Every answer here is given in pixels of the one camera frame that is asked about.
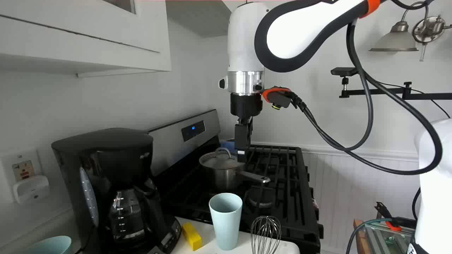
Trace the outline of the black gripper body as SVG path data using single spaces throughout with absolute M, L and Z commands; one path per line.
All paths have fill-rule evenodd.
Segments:
M 251 117 L 260 115 L 261 109 L 262 102 L 258 93 L 251 96 L 230 95 L 230 113 L 237 117 L 238 124 L 247 124 Z

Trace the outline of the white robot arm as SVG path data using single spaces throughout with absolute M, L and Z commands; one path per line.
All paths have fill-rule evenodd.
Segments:
M 303 67 L 340 28 L 346 31 L 349 58 L 358 65 L 356 21 L 370 16 L 382 2 L 289 0 L 274 9 L 262 3 L 243 3 L 231 12 L 227 30 L 229 69 L 220 86 L 230 92 L 230 112 L 237 117 L 234 143 L 240 160 L 247 158 L 253 117 L 264 102 L 309 112 L 289 89 L 265 89 L 261 85 L 262 72 L 291 72 Z M 418 167 L 412 171 L 419 178 L 421 206 L 409 250 L 414 254 L 450 254 L 452 124 L 447 120 L 432 124 L 404 99 L 395 98 L 394 102 L 423 126 L 416 141 Z

